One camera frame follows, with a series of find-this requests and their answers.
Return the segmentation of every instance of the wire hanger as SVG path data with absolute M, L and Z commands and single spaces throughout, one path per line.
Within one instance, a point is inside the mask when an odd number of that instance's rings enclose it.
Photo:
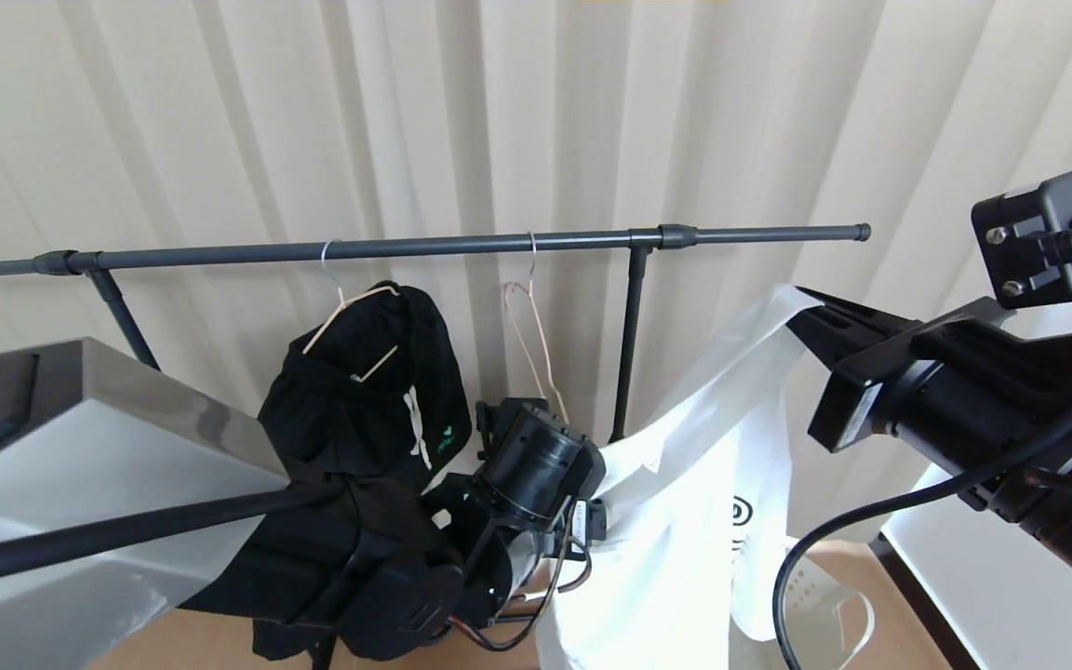
M 557 390 L 556 385 L 553 384 L 553 359 L 548 353 L 548 339 L 545 337 L 545 326 L 540 323 L 539 310 L 536 308 L 536 235 L 530 229 L 527 232 L 527 237 L 532 238 L 533 241 L 533 264 L 532 268 L 527 270 L 527 286 L 524 287 L 516 281 L 507 281 L 503 284 L 503 310 L 507 313 L 507 318 L 511 322 L 511 330 L 516 331 L 516 339 L 519 340 L 519 346 L 524 351 L 524 357 L 527 359 L 527 366 L 533 371 L 533 377 L 536 378 L 536 391 L 539 392 L 541 399 L 548 399 L 545 394 L 545 387 L 540 385 L 539 373 L 536 372 L 536 362 L 533 360 L 532 352 L 527 351 L 527 344 L 524 343 L 524 337 L 519 332 L 519 324 L 516 323 L 516 316 L 511 313 L 511 293 L 520 292 L 527 294 L 527 301 L 531 302 L 533 307 L 533 316 L 536 317 L 536 330 L 539 332 L 539 343 L 540 347 L 545 349 L 545 374 L 548 381 L 549 389 L 552 389 L 554 397 L 556 398 L 557 407 L 561 408 L 561 419 L 569 423 L 569 415 L 565 412 L 565 399 L 561 397 L 561 391 Z
M 328 251 L 328 247 L 334 241 L 340 242 L 341 240 L 330 240 L 328 242 L 325 242 L 325 245 L 321 248 L 321 267 L 322 270 L 325 271 L 325 274 L 327 274 L 329 279 L 332 279 L 333 283 L 337 284 L 337 297 L 339 297 L 339 300 L 341 302 L 339 306 L 337 306 L 337 309 L 333 310 L 333 313 L 329 314 L 328 318 L 321 324 L 321 327 L 318 329 L 316 329 L 316 332 L 314 332 L 312 339 L 309 340 L 309 343 L 306 344 L 306 347 L 302 351 L 302 353 L 306 353 L 306 355 L 307 353 L 309 353 L 311 348 L 314 347 L 316 341 L 321 340 L 321 336 L 325 334 L 325 330 L 327 330 L 328 327 L 330 327 L 330 324 L 333 323 L 333 319 L 337 318 L 337 315 L 343 313 L 343 311 L 345 311 L 346 308 L 349 308 L 349 306 L 353 306 L 354 302 L 358 302 L 363 298 L 369 298 L 370 296 L 374 296 L 375 293 L 384 293 L 384 292 L 390 293 L 391 296 L 396 296 L 397 298 L 399 297 L 399 292 L 396 292 L 396 288 L 392 287 L 392 285 L 381 285 L 378 288 L 371 288 L 369 292 L 359 293 L 357 296 L 349 298 L 349 300 L 345 300 L 345 294 L 342 293 L 341 281 L 337 279 L 337 276 L 334 276 L 333 272 L 329 271 L 328 268 L 325 267 L 325 251 Z M 371 376 L 371 374 L 375 373 L 375 370 L 383 368 L 383 364 L 387 362 L 387 359 L 390 359 L 390 357 L 394 355 L 397 351 L 399 351 L 399 344 L 394 344 L 394 346 L 391 346 L 391 348 L 387 351 L 386 355 L 384 355 L 382 359 L 378 359 L 378 362 L 371 366 L 370 370 L 367 370 L 366 374 L 362 374 L 361 376 L 358 376 L 358 374 L 352 374 L 352 376 L 349 377 L 354 378 L 355 382 L 366 382 L 367 378 Z

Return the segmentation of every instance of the clothes rail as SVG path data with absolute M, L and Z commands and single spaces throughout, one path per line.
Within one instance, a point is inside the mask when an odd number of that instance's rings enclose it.
M 519 251 L 630 250 L 623 340 L 617 368 L 617 393 L 610 441 L 621 441 L 631 389 L 631 364 L 638 330 L 639 302 L 647 256 L 655 250 L 684 250 L 698 244 L 741 244 L 749 242 L 815 242 L 872 237 L 872 226 L 786 226 L 785 228 L 699 229 L 690 225 L 660 225 L 657 228 L 599 229 L 582 233 L 537 233 L 535 235 L 468 235 L 461 237 L 418 237 L 412 240 L 360 240 L 348 242 L 298 242 L 230 247 L 187 247 L 179 250 L 140 251 L 48 251 L 20 259 L 0 262 L 0 277 L 46 274 L 86 276 L 106 301 L 115 322 L 137 360 L 160 370 L 148 347 L 144 331 L 132 316 L 111 270 L 140 267 L 179 267 L 259 263 L 315 262 L 324 251 L 326 259 L 441 256 L 456 254 L 504 254 Z

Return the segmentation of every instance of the brown floor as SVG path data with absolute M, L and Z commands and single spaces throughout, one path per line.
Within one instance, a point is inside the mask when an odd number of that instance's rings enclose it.
M 850 662 L 850 670 L 949 670 L 920 621 L 892 584 L 866 545 L 822 542 L 809 553 L 839 582 L 863 591 L 876 608 L 876 632 Z M 847 611 L 848 635 L 863 630 L 864 613 Z M 513 635 L 519 625 L 490 629 L 495 639 Z M 92 670 L 309 670 L 303 656 L 269 662 L 254 656 L 251 623 L 196 611 L 174 610 L 102 656 Z M 459 667 L 462 670 L 528 670 L 537 667 L 527 641 L 515 652 L 486 653 L 464 637 L 449 636 L 442 644 L 417 650 L 390 662 L 354 658 L 340 650 L 332 668 L 341 670 L 418 670 Z

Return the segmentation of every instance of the bolt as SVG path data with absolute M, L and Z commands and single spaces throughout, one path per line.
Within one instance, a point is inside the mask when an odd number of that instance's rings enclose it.
M 1003 295 L 1009 298 L 1015 298 L 1016 296 L 1022 296 L 1025 294 L 1025 285 L 1019 283 L 1019 281 L 1004 281 L 1003 283 Z
M 992 228 L 986 232 L 986 241 L 988 244 L 1003 244 L 1003 241 L 1008 238 L 1008 228 Z

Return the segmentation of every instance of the curtain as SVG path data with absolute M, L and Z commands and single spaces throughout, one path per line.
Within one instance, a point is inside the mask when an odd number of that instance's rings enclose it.
M 1072 1 L 0 3 L 0 258 L 48 250 L 869 222 L 868 243 L 658 251 L 629 430 L 771 284 L 928 318 L 987 292 L 970 205 L 1072 168 Z M 441 307 L 468 398 L 535 391 L 503 313 L 525 254 L 117 279 L 175 377 L 255 412 L 285 344 L 379 279 Z M 574 423 L 605 441 L 626 254 L 539 254 Z M 520 318 L 532 332 L 532 319 Z M 0 279 L 0 351 L 93 336 L 88 281 Z M 827 455 L 790 378 L 793 532 L 906 490 Z M 851 537 L 866 537 L 872 528 Z

